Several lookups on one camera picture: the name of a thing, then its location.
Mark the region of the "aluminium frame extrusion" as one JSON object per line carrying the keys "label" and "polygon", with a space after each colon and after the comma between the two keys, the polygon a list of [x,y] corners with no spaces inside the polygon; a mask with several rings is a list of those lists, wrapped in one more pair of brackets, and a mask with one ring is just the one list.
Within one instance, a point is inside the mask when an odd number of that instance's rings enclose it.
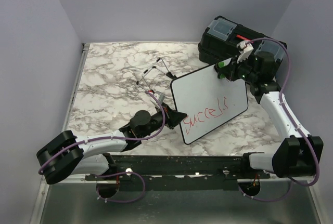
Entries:
{"label": "aluminium frame extrusion", "polygon": [[76,73],[72,93],[62,130],[51,142],[43,146],[36,154],[40,164],[39,173],[43,174],[40,181],[39,191],[35,201],[30,223],[40,223],[48,193],[49,185],[56,184],[66,179],[78,165],[83,157],[83,152],[77,147],[75,136],[72,131],[67,130],[70,114],[74,105],[77,89],[80,84],[85,61],[90,44],[84,43]]}

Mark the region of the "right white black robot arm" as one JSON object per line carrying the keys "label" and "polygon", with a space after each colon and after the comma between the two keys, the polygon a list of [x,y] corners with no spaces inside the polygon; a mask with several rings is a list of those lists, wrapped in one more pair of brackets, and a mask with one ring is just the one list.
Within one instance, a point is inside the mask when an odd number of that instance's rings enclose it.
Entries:
{"label": "right white black robot arm", "polygon": [[282,143],[274,154],[246,153],[239,165],[240,174],[251,178],[258,170],[275,174],[279,178],[314,176],[323,150],[323,141],[312,136],[292,113],[280,85],[274,80],[281,63],[273,54],[260,51],[241,62],[237,57],[220,61],[214,69],[218,78],[231,82],[243,80],[250,92],[272,120]]}

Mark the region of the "white whiteboard with red writing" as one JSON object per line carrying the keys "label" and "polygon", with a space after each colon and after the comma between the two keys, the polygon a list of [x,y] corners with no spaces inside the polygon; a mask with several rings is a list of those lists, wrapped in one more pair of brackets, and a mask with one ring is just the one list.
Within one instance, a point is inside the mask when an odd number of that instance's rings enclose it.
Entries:
{"label": "white whiteboard with red writing", "polygon": [[182,75],[170,83],[176,111],[187,114],[180,128],[191,144],[248,109],[246,84],[218,78],[214,65]]}

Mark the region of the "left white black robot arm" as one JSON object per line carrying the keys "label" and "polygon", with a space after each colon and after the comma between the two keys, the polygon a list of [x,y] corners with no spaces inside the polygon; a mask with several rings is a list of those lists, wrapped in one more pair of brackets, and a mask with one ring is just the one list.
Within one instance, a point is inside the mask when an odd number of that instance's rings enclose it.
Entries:
{"label": "left white black robot arm", "polygon": [[98,174],[102,179],[109,180],[116,172],[113,164],[102,162],[97,169],[91,170],[80,162],[108,152],[133,150],[143,140],[159,135],[164,127],[174,129],[187,117],[186,113],[163,103],[153,115],[146,110],[137,111],[126,125],[110,134],[79,137],[65,130],[37,152],[38,173],[45,177],[49,185],[61,182],[72,174]]}

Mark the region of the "black front mounting rail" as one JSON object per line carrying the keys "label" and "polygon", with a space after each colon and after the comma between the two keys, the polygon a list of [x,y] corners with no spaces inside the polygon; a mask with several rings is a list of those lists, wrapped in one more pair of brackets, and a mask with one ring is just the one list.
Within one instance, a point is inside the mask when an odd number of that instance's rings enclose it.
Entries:
{"label": "black front mounting rail", "polygon": [[236,191],[239,185],[260,188],[269,173],[247,166],[244,156],[133,156],[104,153],[80,162],[102,174],[82,174],[96,181],[103,193],[121,191]]}

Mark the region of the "green black whiteboard eraser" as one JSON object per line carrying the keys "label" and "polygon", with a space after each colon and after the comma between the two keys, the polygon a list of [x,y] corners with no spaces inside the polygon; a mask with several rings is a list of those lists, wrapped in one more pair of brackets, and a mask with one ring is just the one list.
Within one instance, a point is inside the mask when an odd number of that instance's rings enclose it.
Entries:
{"label": "green black whiteboard eraser", "polygon": [[223,79],[225,77],[225,63],[224,61],[219,61],[215,64],[214,70],[217,73],[218,79]]}

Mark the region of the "black plastic toolbox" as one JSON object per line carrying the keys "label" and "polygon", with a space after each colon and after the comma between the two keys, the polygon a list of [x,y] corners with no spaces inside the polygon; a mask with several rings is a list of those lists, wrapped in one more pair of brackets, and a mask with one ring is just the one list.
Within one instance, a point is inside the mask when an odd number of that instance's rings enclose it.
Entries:
{"label": "black plastic toolbox", "polygon": [[236,45],[251,41],[253,52],[248,63],[257,73],[257,81],[271,81],[285,56],[287,44],[271,38],[225,17],[217,16],[205,29],[198,44],[199,60],[215,65],[219,61],[238,58]]}

